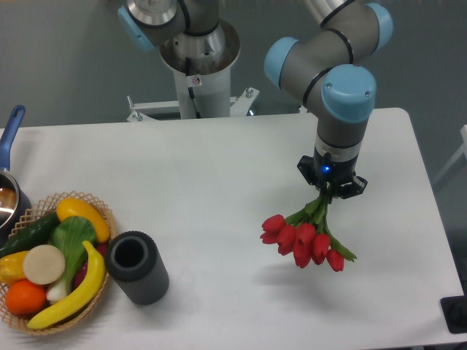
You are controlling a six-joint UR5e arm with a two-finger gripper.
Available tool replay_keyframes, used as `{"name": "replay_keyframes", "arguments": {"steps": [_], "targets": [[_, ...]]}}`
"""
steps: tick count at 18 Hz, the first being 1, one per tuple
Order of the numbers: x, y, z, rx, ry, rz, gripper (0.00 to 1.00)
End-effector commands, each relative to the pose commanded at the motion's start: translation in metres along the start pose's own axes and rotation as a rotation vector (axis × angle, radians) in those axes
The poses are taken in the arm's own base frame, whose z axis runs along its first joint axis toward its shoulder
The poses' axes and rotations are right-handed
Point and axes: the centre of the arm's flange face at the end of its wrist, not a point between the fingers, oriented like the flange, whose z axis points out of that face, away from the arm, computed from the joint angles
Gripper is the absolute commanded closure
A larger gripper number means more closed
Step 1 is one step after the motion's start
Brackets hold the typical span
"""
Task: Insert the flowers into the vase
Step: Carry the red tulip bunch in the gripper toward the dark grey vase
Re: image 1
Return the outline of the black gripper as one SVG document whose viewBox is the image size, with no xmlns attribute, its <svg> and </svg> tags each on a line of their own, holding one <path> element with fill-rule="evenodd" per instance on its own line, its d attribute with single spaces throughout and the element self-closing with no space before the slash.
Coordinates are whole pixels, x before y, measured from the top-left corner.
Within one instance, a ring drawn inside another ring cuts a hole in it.
<svg viewBox="0 0 467 350">
<path fill-rule="evenodd" d="M 344 161 L 332 161 L 315 152 L 313 157 L 303 155 L 297 164 L 306 182 L 319 190 L 324 190 L 327 184 L 335 189 L 334 197 L 348 199 L 361 195 L 368 181 L 355 175 L 355 165 L 358 156 Z"/>
</svg>

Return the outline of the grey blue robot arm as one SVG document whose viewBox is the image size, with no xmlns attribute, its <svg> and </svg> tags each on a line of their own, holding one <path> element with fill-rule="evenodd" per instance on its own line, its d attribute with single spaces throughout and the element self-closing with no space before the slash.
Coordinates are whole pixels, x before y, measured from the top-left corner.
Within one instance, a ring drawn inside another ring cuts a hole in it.
<svg viewBox="0 0 467 350">
<path fill-rule="evenodd" d="M 304 43 L 277 40 L 264 71 L 318 119 L 314 153 L 298 163 L 302 176 L 333 198 L 351 198 L 367 185 L 355 164 L 377 91 L 358 61 L 387 44 L 393 21 L 375 3 L 311 1 L 309 8 L 320 33 Z M 117 16 L 140 50 L 158 50 L 172 70 L 182 118 L 233 114 L 231 67 L 240 43 L 217 1 L 125 1 Z"/>
</svg>

